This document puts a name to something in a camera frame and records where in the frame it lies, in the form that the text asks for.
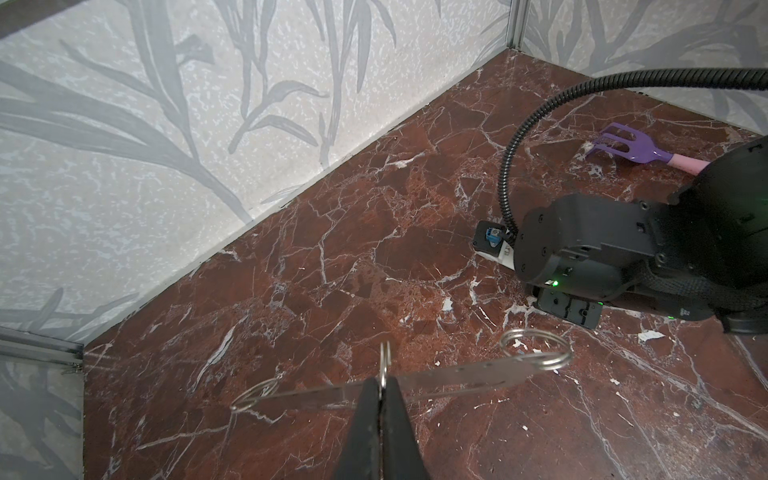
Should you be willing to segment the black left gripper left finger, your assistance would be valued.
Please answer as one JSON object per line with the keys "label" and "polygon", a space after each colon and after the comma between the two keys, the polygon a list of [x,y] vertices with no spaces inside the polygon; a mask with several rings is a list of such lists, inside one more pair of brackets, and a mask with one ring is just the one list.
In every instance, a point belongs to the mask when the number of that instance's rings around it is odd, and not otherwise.
{"label": "black left gripper left finger", "polygon": [[379,382],[369,378],[363,382],[333,479],[380,478],[380,407]]}

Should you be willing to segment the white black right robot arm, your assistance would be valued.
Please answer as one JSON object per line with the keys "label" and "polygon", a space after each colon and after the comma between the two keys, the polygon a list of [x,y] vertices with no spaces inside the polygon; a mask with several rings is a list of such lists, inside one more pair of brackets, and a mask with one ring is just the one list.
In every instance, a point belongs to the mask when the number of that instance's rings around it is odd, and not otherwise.
{"label": "white black right robot arm", "polygon": [[584,327],[610,306],[764,334],[766,139],[726,153],[665,202],[572,194],[531,210],[514,267],[539,308]]}

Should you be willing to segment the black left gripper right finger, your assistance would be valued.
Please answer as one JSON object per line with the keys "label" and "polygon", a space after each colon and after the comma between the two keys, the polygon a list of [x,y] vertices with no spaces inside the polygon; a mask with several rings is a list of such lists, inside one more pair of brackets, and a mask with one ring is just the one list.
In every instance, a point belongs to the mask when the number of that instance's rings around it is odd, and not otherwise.
{"label": "black left gripper right finger", "polygon": [[381,449],[383,479],[430,479],[395,377],[386,380],[382,394]]}

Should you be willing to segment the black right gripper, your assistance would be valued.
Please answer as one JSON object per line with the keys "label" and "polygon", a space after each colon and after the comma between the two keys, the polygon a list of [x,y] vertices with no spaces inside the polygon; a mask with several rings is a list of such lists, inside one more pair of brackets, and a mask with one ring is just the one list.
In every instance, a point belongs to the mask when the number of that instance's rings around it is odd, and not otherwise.
{"label": "black right gripper", "polygon": [[603,304],[585,300],[550,289],[534,288],[534,306],[549,315],[585,329],[595,329],[599,323]]}

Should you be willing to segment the grey metal key plate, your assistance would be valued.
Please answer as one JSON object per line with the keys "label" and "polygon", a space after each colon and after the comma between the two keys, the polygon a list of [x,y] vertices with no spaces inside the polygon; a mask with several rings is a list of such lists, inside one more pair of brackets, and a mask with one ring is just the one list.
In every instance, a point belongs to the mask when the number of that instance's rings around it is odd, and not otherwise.
{"label": "grey metal key plate", "polygon": [[[463,395],[486,390],[509,388],[541,373],[542,365],[522,357],[504,357],[460,366],[436,368],[399,376],[396,381],[408,401]],[[362,382],[324,386],[315,389],[263,393],[262,386],[244,392],[231,405],[234,412],[258,409],[304,410],[342,409],[356,405],[363,391]]]}

